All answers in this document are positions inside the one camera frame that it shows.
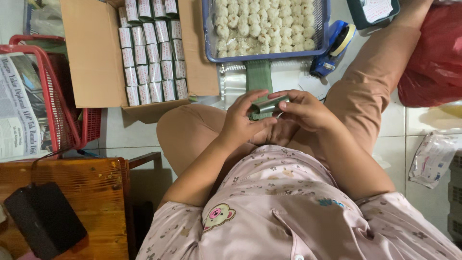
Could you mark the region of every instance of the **plastic bag on floor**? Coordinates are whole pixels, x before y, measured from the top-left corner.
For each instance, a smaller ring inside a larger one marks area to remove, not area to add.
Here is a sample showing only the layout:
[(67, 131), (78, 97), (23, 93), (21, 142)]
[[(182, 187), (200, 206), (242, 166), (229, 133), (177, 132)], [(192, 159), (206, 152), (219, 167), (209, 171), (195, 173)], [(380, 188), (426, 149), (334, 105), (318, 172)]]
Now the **plastic bag on floor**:
[(434, 6), (398, 84), (408, 107), (431, 107), (462, 99), (462, 3)]

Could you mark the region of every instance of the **blue plastic basket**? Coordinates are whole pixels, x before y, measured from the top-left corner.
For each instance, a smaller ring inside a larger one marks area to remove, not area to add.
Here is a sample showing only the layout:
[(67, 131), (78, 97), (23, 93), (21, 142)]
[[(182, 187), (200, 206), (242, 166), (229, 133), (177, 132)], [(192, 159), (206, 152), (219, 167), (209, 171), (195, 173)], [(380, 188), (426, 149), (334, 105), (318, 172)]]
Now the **blue plastic basket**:
[(202, 22), (204, 25), (205, 33), (205, 54), (207, 59), (209, 59), (211, 62), (238, 62), (300, 56), (315, 56), (324, 53), (328, 48), (330, 0), (314, 0), (313, 5), (315, 9), (313, 15), (315, 16), (314, 28), (316, 33), (313, 36), (313, 41), (316, 44), (316, 50), (218, 58), (218, 53), (215, 49), (216, 42), (218, 41), (218, 35), (213, 26), (213, 20), (215, 19), (214, 2), (215, 0), (202, 0)]

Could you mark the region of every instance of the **newspaper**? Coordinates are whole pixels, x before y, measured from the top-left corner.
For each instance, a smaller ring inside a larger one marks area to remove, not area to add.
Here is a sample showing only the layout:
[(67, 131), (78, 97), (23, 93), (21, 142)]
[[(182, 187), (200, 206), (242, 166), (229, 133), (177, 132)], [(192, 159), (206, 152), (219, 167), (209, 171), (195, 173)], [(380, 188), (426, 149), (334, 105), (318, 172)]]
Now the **newspaper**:
[(0, 55), (0, 161), (38, 158), (51, 151), (37, 71), (21, 52)]

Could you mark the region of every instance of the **hand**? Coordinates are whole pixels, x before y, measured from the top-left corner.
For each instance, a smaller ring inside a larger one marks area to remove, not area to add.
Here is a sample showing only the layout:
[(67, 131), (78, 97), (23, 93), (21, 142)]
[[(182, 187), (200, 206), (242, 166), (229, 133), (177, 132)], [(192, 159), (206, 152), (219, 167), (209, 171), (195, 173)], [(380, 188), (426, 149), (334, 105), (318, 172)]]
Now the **hand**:
[(309, 132), (335, 127), (340, 120), (317, 98), (306, 91), (288, 90), (268, 95), (269, 99), (287, 95), (290, 102), (279, 102), (279, 108), (284, 112), (281, 117), (297, 122), (300, 127)]
[(276, 118), (264, 118), (259, 121), (250, 121), (247, 110), (252, 102), (264, 97), (268, 90), (252, 90), (237, 98), (226, 113), (225, 124), (217, 137), (223, 145), (234, 151), (240, 145), (253, 138), (255, 134), (278, 122)]

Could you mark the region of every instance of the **cardboard box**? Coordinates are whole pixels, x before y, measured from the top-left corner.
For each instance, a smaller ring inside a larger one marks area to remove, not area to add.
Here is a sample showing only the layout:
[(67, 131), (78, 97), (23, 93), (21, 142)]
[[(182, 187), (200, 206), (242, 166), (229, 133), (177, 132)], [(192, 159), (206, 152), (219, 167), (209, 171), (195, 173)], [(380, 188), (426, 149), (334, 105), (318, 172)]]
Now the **cardboard box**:
[[(75, 104), (79, 108), (120, 106), (141, 122), (155, 123), (168, 110), (190, 102), (128, 106), (118, 32), (117, 8), (123, 5), (123, 0), (61, 0)], [(188, 96), (219, 95), (216, 64), (207, 60), (204, 51), (201, 2), (178, 1), (178, 9)]]

